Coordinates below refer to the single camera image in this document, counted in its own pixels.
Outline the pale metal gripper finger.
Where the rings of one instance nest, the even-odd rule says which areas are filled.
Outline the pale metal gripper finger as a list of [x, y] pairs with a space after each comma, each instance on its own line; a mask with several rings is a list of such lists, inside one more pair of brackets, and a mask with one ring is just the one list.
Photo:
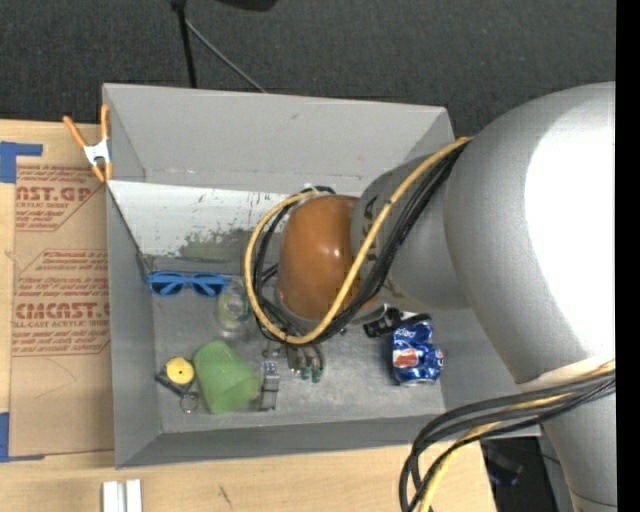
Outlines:
[[262, 365], [262, 373], [260, 409], [264, 411], [274, 410], [280, 385], [278, 363], [275, 360], [265, 360]]

